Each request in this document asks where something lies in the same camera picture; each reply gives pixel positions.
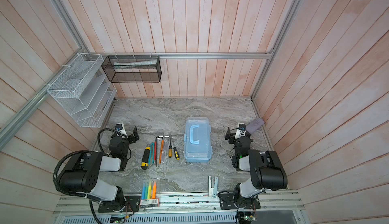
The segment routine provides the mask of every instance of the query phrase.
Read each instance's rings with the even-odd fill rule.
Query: plastic storage box
[[[189,163],[207,163],[211,159],[211,126],[208,118],[189,117],[186,120],[184,147],[184,157]]]

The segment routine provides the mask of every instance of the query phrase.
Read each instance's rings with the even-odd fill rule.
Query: marble surface
[[[211,125],[213,155],[208,163],[187,163],[184,158],[184,132],[188,117],[207,117]],[[147,98],[119,99],[109,119],[108,128],[123,122],[127,132],[137,127],[140,140],[130,145],[132,157],[123,172],[101,172],[100,178],[123,188],[124,192],[141,192],[142,181],[160,178],[161,192],[208,191],[208,176],[219,178],[218,191],[232,190],[237,183],[250,178],[249,172],[232,167],[229,152],[232,144],[224,139],[227,127],[236,128],[238,122],[250,123],[256,118],[251,100],[234,98]],[[140,167],[145,147],[155,136],[172,134],[180,159],[167,157],[168,144],[161,166]],[[101,143],[108,152],[111,133],[102,134]],[[266,151],[265,138],[257,130],[252,138],[252,149]]]

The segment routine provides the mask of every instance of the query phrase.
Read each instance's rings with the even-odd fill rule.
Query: gray towel
[[[265,124],[265,122],[261,118],[255,119],[255,120],[251,121],[249,125],[246,126],[246,130],[250,134],[253,134],[263,124]]]

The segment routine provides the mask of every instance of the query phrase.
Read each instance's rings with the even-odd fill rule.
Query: wooden wall
[[[0,127],[77,50],[50,0],[0,0]],[[55,165],[88,149],[95,131],[49,97],[0,152],[2,222],[46,223],[60,197]]]
[[[304,0],[255,98],[312,223],[388,223],[388,7]]]
[[[292,0],[62,0],[91,52],[270,51]],[[120,97],[252,95],[265,61],[161,60]]]

